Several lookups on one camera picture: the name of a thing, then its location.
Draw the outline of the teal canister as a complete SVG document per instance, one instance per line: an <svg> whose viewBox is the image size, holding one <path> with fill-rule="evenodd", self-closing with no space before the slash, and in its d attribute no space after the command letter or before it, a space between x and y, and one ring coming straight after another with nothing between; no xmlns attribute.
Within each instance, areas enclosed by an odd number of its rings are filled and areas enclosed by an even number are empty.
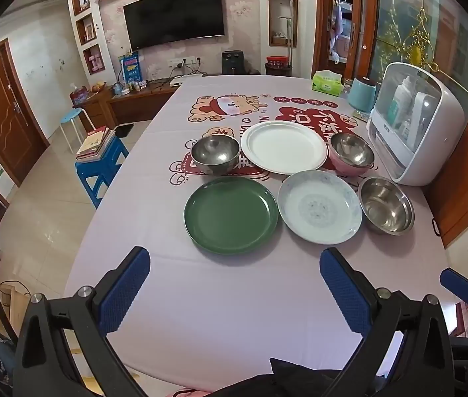
<svg viewBox="0 0 468 397"><path fill-rule="evenodd" d="M370 114L374 108L378 92L378 82L374 82L368 77L359 76L352 81L347 101L355 110Z"/></svg>

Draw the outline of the brown wooden door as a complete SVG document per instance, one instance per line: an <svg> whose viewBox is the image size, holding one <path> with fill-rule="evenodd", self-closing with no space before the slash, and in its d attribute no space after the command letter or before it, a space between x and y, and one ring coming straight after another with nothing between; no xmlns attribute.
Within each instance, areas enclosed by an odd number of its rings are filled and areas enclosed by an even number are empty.
<svg viewBox="0 0 468 397"><path fill-rule="evenodd" d="M4 39L0 41L0 164L20 186L48 146Z"/></svg>

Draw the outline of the white bottle sterilizer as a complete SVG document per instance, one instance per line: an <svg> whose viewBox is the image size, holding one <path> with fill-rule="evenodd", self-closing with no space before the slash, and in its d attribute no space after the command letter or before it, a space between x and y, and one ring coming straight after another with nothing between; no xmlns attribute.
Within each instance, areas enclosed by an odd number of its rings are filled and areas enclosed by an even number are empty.
<svg viewBox="0 0 468 397"><path fill-rule="evenodd" d="M367 132L394 182L410 187L431 183L464 126L464 110L443 82L408 63L387 66Z"/></svg>

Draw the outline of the stack of books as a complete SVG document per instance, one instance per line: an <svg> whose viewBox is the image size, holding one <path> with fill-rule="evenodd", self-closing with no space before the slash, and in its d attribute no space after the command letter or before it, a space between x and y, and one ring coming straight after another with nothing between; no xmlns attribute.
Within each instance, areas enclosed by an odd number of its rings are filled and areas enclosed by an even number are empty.
<svg viewBox="0 0 468 397"><path fill-rule="evenodd" d="M88 133L76 153L76 162L91 162L100 159L114 137L115 131L107 126Z"/></svg>

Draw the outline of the white paper plate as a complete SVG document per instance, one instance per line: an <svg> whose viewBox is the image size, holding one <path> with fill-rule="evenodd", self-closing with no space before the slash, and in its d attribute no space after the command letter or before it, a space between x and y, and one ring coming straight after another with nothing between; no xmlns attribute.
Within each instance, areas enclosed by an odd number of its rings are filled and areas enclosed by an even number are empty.
<svg viewBox="0 0 468 397"><path fill-rule="evenodd" d="M241 149L255 166L286 176L316 170L328 158L326 143L318 134L285 121L267 121L248 128L241 136Z"/></svg>

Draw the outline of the wooden tv cabinet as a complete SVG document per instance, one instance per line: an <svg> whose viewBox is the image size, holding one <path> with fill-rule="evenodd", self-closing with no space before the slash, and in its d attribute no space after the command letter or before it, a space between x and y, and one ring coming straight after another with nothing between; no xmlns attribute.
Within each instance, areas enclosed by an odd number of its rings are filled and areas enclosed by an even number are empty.
<svg viewBox="0 0 468 397"><path fill-rule="evenodd" d="M104 125L116 128L154 119L176 90L166 80L151 81L145 89L122 96L105 86L79 107L86 111L95 128Z"/></svg>

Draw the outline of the blue patterned porcelain plate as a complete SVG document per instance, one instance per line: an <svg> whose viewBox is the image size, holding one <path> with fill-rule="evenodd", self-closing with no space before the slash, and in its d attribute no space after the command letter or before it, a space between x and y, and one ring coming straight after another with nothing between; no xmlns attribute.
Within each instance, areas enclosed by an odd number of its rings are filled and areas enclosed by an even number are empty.
<svg viewBox="0 0 468 397"><path fill-rule="evenodd" d="M355 236L362 223L356 192L327 171L302 171L287 177L276 202L289 230L317 245L346 242Z"/></svg>

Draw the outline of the wide steel bowl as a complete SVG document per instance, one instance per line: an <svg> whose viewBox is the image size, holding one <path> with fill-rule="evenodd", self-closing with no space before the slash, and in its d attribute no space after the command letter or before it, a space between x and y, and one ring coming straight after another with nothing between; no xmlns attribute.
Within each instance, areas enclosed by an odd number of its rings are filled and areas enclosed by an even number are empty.
<svg viewBox="0 0 468 397"><path fill-rule="evenodd" d="M384 177L367 177L357 196L370 229L380 235L400 237L414 224L410 198L394 182Z"/></svg>

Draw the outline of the white set-top box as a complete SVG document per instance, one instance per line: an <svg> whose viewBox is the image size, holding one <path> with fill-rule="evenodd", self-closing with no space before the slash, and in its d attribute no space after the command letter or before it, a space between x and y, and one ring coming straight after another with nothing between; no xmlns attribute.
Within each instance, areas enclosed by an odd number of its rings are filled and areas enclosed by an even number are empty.
<svg viewBox="0 0 468 397"><path fill-rule="evenodd" d="M192 80L192 79L199 79L203 75L201 73L191 73L191 74L185 74L185 75L178 75L175 76L173 79L170 80L169 85L171 87L179 87L182 84L184 84L186 81Z"/></svg>

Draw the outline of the blue plastic stool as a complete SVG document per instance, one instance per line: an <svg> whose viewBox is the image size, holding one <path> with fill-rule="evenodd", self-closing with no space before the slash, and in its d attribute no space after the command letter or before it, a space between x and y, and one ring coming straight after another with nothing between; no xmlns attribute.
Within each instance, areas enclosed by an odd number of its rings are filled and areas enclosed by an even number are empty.
<svg viewBox="0 0 468 397"><path fill-rule="evenodd" d="M75 164L80 183L95 208L101 204L128 154L122 140L114 137L99 159Z"/></svg>

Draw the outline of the pink steel bowl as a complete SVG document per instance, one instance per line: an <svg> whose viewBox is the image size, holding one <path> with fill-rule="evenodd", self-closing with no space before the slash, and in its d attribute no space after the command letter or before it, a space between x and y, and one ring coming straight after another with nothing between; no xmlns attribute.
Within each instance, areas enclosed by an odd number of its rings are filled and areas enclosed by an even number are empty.
<svg viewBox="0 0 468 397"><path fill-rule="evenodd" d="M337 173L356 177L374 167L375 154L357 134L335 134L330 138L329 158Z"/></svg>

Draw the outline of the blue poster box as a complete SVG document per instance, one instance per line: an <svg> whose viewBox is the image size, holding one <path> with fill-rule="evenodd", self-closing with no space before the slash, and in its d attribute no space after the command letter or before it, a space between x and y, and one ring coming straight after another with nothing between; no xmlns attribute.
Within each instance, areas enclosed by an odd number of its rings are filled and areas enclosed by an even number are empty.
<svg viewBox="0 0 468 397"><path fill-rule="evenodd" d="M123 82L125 84L143 81L140 59L137 51L121 56L119 61L122 69Z"/></svg>

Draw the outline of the red basket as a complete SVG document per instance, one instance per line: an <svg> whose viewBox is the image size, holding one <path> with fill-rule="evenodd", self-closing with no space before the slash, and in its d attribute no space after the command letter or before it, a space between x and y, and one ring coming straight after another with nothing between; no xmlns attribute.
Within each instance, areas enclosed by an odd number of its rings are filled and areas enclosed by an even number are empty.
<svg viewBox="0 0 468 397"><path fill-rule="evenodd" d="M268 56L266 63L272 67L287 67L289 65L289 59L284 56Z"/></svg>

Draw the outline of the round light blue stool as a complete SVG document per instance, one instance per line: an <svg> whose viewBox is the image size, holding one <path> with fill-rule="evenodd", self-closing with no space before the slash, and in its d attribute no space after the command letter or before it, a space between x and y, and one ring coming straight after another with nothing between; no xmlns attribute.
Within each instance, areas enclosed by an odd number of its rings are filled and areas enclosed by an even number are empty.
<svg viewBox="0 0 468 397"><path fill-rule="evenodd" d="M80 128L76 124L76 120L80 119L80 116L84 116L84 118L87 120L88 128L85 134L80 133ZM66 144L70 150L71 153L76 153L79 149L74 150L72 147L71 140L68 136L67 130L65 129L65 126L69 124L72 127L73 133L75 134L76 137L76 143L78 147L81 147L83 144L83 141L86 138L87 133L94 131L95 125L93 124L90 116L88 115L87 111L84 108L73 108L69 113L67 113L60 122L60 130L61 133L63 134L64 140L66 141Z"/></svg>

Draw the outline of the green plate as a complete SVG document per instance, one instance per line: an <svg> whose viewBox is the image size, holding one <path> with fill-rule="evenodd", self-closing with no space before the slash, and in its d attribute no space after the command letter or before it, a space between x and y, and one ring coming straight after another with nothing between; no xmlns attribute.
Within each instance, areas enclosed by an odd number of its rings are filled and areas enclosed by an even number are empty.
<svg viewBox="0 0 468 397"><path fill-rule="evenodd" d="M262 184L244 177L219 177L188 198L186 231L201 249L213 254L252 252L273 236L278 206Z"/></svg>

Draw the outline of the green tissue box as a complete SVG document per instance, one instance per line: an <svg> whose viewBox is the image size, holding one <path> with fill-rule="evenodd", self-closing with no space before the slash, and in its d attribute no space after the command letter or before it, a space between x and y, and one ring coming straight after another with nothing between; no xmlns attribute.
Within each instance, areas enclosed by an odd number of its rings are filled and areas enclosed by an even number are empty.
<svg viewBox="0 0 468 397"><path fill-rule="evenodd" d="M316 71L312 77L312 90L339 97L343 91L342 76L331 70Z"/></svg>

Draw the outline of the black air fryer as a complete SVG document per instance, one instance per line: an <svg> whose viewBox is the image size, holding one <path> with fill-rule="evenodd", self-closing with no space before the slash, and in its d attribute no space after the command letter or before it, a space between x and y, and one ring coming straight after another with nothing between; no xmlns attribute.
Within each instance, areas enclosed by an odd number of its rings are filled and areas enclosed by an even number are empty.
<svg viewBox="0 0 468 397"><path fill-rule="evenodd" d="M245 74L244 53L240 50L225 50L221 54L221 69L226 75Z"/></svg>

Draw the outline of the black television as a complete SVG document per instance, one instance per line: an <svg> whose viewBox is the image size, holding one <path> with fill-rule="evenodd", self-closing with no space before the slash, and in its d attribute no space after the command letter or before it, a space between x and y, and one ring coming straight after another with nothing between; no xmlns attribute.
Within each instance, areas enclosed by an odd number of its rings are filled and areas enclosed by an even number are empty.
<svg viewBox="0 0 468 397"><path fill-rule="evenodd" d="M133 50L225 34L222 0L139 0L123 13Z"/></svg>

